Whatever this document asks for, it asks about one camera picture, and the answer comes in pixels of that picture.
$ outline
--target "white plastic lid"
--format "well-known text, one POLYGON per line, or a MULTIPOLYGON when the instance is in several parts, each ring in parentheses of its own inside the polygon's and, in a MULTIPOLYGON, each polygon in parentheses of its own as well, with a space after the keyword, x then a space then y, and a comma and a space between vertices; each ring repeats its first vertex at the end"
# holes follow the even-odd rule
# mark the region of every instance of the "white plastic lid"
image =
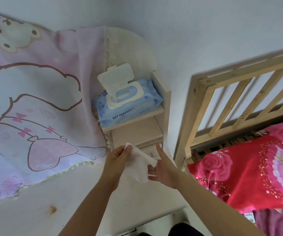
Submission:
POLYGON ((114 99, 116 98, 116 92, 127 87, 128 81, 134 79, 134 74, 129 63, 112 66, 108 68, 108 71, 98 75, 98 80, 114 99))

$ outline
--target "white label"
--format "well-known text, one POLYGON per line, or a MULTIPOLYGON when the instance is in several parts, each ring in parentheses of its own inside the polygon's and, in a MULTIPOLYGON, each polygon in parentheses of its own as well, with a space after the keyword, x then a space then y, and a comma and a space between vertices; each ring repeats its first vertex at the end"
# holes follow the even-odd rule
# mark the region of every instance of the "white label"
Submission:
POLYGON ((251 213, 245 213, 244 217, 246 217, 248 220, 250 220, 250 222, 255 223, 255 218, 254 218, 254 214, 253 212, 251 213))

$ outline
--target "cartoon bear face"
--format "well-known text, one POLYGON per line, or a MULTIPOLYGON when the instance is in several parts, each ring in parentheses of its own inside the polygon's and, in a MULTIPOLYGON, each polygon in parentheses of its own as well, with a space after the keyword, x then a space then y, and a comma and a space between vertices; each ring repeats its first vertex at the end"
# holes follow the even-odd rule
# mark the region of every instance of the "cartoon bear face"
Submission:
POLYGON ((41 37, 38 27, 0 17, 0 47, 10 53, 28 47, 32 39, 41 37))

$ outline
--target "black pants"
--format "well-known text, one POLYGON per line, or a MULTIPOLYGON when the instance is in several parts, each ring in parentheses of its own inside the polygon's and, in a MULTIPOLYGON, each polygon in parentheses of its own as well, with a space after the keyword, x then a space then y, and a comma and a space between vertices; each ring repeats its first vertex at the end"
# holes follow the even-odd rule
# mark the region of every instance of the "black pants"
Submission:
MULTIPOLYGON (((147 233, 140 233, 138 236, 151 236, 147 233)), ((173 226, 168 236, 204 236, 199 231, 186 223, 178 223, 173 226)))

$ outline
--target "person's left hand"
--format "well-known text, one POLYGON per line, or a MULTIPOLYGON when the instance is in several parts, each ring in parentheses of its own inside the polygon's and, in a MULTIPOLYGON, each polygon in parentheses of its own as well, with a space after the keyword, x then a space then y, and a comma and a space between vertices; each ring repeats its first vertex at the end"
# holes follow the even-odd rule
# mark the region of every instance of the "person's left hand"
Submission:
POLYGON ((120 146, 107 155, 100 181, 109 184, 112 191, 116 190, 119 185, 125 161, 130 156, 131 151, 131 145, 128 145, 126 148, 125 146, 120 146))

